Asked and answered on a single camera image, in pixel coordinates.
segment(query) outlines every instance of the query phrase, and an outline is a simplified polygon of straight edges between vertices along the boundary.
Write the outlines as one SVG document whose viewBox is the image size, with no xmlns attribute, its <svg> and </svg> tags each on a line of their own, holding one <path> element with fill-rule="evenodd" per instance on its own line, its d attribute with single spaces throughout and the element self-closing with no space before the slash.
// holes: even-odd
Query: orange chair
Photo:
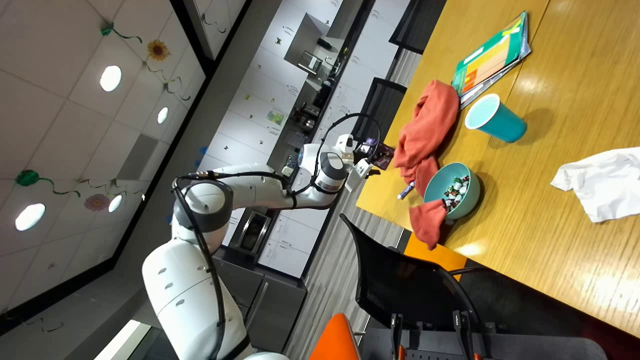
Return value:
<svg viewBox="0 0 640 360">
<path fill-rule="evenodd" d="M 337 313 L 324 327 L 324 331 L 309 360 L 359 360 L 358 345 L 351 331 L 349 320 Z"/>
</svg>

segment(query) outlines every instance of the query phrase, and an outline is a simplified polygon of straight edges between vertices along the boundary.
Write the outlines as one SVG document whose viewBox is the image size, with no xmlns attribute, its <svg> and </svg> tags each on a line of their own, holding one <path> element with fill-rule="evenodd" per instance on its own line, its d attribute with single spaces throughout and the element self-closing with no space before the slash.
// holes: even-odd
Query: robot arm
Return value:
<svg viewBox="0 0 640 360">
<path fill-rule="evenodd" d="M 143 264 L 143 278 L 152 307 L 179 359 L 208 359 L 217 345 L 218 359 L 246 359 L 253 353 L 242 314 L 220 281 L 220 294 L 204 271 L 203 257 L 189 216 L 198 224 L 210 253 L 220 247 L 231 211 L 250 206 L 275 209 L 331 206 L 342 185 L 355 188 L 369 173 L 371 165 L 361 160 L 353 164 L 353 138 L 339 137 L 335 146 L 306 144 L 300 153 L 301 171 L 308 171 L 311 183 L 292 192 L 287 183 L 267 165 L 239 165 L 190 174 L 195 179 L 181 192 L 191 213 L 176 202 L 172 239 L 154 250 Z M 224 328 L 219 331 L 220 309 Z M 251 359 L 281 360 L 279 354 L 255 354 Z"/>
</svg>

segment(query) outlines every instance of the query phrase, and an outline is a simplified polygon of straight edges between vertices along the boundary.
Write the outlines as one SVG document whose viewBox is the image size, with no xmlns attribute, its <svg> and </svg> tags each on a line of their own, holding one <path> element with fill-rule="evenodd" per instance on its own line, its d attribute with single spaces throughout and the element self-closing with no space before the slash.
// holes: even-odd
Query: yellow table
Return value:
<svg viewBox="0 0 640 360">
<path fill-rule="evenodd" d="M 506 144 L 457 123 L 440 163 L 467 164 L 484 194 L 445 246 L 640 336 L 640 217 L 592 224 L 572 192 L 549 185 L 563 163 L 640 143 L 637 7 L 449 0 L 385 142 L 397 143 L 432 79 L 450 82 L 460 59 L 527 10 L 533 52 L 489 92 L 529 128 Z M 420 199 L 397 200 L 403 188 L 398 171 L 388 170 L 367 181 L 357 205 L 411 229 L 407 209 Z"/>
</svg>

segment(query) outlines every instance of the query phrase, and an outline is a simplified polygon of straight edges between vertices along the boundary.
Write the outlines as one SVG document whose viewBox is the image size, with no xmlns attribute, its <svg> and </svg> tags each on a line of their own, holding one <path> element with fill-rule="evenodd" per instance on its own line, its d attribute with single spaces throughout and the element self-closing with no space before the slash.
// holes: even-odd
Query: ceiling light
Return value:
<svg viewBox="0 0 640 360">
<path fill-rule="evenodd" d="M 120 206 L 121 202 L 122 202 L 122 195 L 118 195 L 114 197 L 113 200 L 111 200 L 111 202 L 109 203 L 109 212 L 112 213 L 116 211 L 116 209 Z"/>
<path fill-rule="evenodd" d="M 158 113 L 158 124 L 162 124 L 166 120 L 166 115 L 169 113 L 169 109 L 165 106 Z"/>
<path fill-rule="evenodd" d="M 100 77 L 100 86 L 106 92 L 113 91 L 122 79 L 122 70 L 116 65 L 107 66 Z"/>
<path fill-rule="evenodd" d="M 24 208 L 20 215 L 15 218 L 15 228 L 18 231 L 25 231 L 31 229 L 35 224 L 40 221 L 44 215 L 45 206 L 41 203 L 32 204 Z"/>
</svg>

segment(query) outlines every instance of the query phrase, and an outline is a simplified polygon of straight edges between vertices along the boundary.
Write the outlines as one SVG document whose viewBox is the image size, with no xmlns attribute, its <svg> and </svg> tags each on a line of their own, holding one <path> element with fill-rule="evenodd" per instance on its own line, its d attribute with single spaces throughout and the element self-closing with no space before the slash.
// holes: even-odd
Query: white tissue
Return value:
<svg viewBox="0 0 640 360">
<path fill-rule="evenodd" d="M 571 190 L 592 222 L 640 213 L 640 147 L 615 149 L 558 169 L 551 185 Z"/>
</svg>

